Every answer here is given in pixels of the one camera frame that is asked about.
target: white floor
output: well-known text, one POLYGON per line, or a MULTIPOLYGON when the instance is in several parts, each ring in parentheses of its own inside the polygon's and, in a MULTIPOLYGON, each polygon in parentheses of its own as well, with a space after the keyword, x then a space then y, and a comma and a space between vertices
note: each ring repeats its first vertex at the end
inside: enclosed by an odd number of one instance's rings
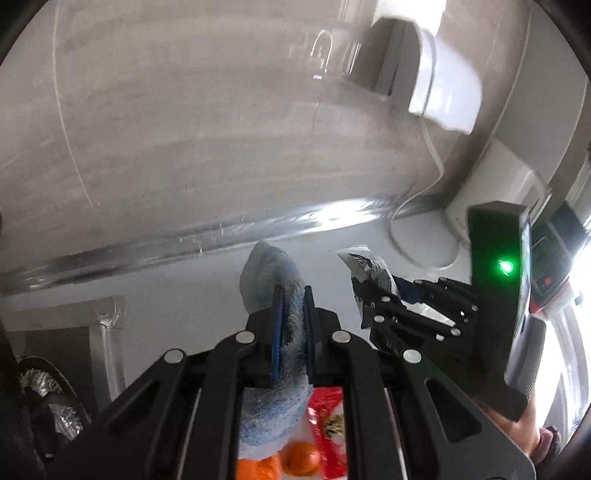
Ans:
MULTIPOLYGON (((445 264, 455 256, 456 241, 440 212, 400 219, 396 226, 399 243, 423 265, 445 264)), ((294 259, 304 280, 312 286, 316 304, 336 312, 343 328, 364 338, 368 333, 359 328, 350 272, 334 250, 365 244, 384 258, 393 274, 409 279, 470 278, 467 250, 461 248, 454 266, 445 271, 415 268, 393 249, 381 221, 274 244, 294 259)), ((237 248, 88 283, 20 294, 0 299, 0 307, 26 310, 123 295, 123 362, 125 382, 130 384, 167 349, 204 351, 244 327, 247 314, 238 282, 250 250, 237 248)), ((540 424, 550 409, 560 376, 557 348, 556 337, 550 332, 537 382, 540 424)))

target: red package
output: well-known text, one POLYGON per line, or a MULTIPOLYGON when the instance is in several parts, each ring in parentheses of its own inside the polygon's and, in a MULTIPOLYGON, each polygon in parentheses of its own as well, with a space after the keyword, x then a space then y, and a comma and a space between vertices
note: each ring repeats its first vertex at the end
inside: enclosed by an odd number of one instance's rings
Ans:
POLYGON ((347 475, 343 389, 315 388, 307 408, 308 421, 322 457, 326 480, 347 475))

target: aluminum foil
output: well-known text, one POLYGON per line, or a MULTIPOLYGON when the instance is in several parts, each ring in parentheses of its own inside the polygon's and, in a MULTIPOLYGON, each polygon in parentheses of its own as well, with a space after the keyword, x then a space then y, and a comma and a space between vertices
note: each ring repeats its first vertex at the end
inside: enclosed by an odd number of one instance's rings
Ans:
MULTIPOLYGON (((61 394, 59 383, 43 370, 31 369, 21 375, 21 388, 30 387, 35 393, 45 397, 48 393, 61 394)), ((72 441, 82 431, 82 422, 76 411, 71 407, 64 405, 50 404, 49 409, 53 413, 55 429, 57 433, 65 435, 72 441)))

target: black device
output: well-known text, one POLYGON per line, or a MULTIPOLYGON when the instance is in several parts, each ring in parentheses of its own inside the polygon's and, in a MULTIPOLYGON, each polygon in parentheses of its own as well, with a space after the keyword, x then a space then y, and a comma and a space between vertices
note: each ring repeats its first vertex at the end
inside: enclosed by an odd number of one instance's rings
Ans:
POLYGON ((531 237, 531 296, 536 308, 542 309, 568 280, 574 259, 589 236, 563 203, 548 220, 532 228, 531 237))
MULTIPOLYGON (((241 392, 272 385, 282 310, 277 287, 269 309, 213 350, 166 352, 55 458, 48 478, 233 478, 241 392)), ((342 330, 310 287, 305 310, 310 382, 343 387, 350 480, 535 478, 513 442, 387 322, 374 321, 373 334, 398 342, 397 353, 342 330)))
MULTIPOLYGON (((421 301, 454 326, 409 311, 371 281, 353 282, 374 309, 376 351, 316 307, 306 287, 307 372, 315 387, 343 387, 351 480, 535 478, 531 461, 463 391, 476 382, 478 399, 514 416, 529 400, 540 345, 524 314, 527 211, 497 202, 473 208, 469 219, 475 285, 414 282, 421 301), (485 348, 480 335, 500 344, 485 348)), ((213 350, 166 352, 55 458, 48 478, 233 478, 241 392, 276 380, 282 313, 278 286, 270 308, 213 350)))

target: blue towel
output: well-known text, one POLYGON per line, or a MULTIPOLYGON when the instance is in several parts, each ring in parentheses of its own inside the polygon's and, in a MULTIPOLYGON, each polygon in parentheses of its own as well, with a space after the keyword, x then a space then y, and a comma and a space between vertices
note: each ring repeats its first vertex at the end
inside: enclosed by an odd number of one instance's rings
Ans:
POLYGON ((306 375, 306 284, 283 250, 258 242, 240 276, 246 311, 251 314, 270 307, 277 284, 283 287, 285 295, 279 379, 271 390, 245 389, 238 458, 262 460, 281 450, 312 394, 306 375))

